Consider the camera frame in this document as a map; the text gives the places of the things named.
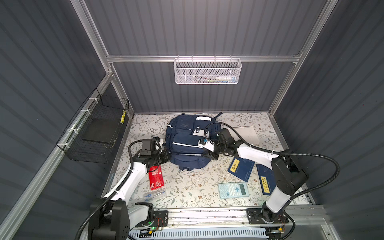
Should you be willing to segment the white Robinson Crusoe book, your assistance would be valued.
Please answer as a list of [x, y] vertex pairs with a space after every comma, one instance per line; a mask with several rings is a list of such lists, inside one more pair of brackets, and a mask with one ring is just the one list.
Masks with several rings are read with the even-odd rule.
[[261, 141], [253, 127], [234, 128], [249, 144], [258, 145]]

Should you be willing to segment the blue notebook with yellow label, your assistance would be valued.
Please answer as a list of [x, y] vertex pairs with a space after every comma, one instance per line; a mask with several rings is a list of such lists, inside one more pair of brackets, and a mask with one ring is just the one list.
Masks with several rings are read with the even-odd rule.
[[254, 161], [234, 157], [228, 168], [228, 173], [247, 183], [251, 176], [254, 165]]

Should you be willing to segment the navy blue student backpack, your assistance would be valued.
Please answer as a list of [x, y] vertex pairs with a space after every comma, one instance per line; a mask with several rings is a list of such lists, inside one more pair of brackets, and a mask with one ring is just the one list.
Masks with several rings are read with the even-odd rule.
[[217, 118], [205, 115], [181, 114], [173, 118], [166, 129], [166, 148], [171, 155], [171, 163], [179, 166], [181, 171], [202, 169], [211, 160], [218, 160], [219, 154], [212, 152], [200, 142], [206, 138], [215, 142], [217, 131], [221, 130]]

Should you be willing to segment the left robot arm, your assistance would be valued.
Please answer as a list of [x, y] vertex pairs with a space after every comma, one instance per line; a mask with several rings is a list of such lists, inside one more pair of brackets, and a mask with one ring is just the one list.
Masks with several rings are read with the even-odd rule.
[[151, 238], [164, 226], [165, 217], [157, 217], [153, 204], [141, 201], [128, 208], [135, 189], [149, 173], [160, 169], [170, 155], [159, 137], [140, 140], [142, 148], [136, 154], [129, 153], [130, 164], [118, 183], [102, 198], [94, 200], [90, 214], [80, 231], [87, 228], [89, 240], [133, 239], [130, 231], [141, 227], [140, 237]]

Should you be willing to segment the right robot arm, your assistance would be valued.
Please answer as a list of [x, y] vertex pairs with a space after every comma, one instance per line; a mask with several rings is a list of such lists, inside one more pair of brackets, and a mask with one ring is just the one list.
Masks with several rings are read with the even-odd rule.
[[249, 180], [253, 169], [257, 170], [262, 192], [268, 196], [259, 215], [265, 223], [273, 223], [285, 215], [285, 208], [308, 175], [294, 163], [293, 153], [262, 149], [242, 137], [235, 140], [231, 133], [228, 129], [218, 131], [215, 140], [203, 141], [205, 148], [213, 156], [231, 156], [233, 160], [228, 171], [244, 182]]

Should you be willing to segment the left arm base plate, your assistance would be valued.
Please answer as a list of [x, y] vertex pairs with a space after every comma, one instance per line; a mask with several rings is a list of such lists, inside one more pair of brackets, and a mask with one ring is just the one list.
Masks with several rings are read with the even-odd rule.
[[149, 221], [142, 221], [136, 225], [136, 228], [167, 227], [169, 220], [169, 211], [154, 211], [154, 216]]

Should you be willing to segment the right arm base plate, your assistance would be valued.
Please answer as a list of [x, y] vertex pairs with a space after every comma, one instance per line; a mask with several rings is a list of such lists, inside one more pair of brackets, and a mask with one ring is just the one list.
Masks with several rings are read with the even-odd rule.
[[268, 209], [262, 208], [248, 208], [246, 209], [247, 218], [251, 225], [261, 224], [287, 224], [290, 222], [289, 218], [283, 211], [273, 213]]

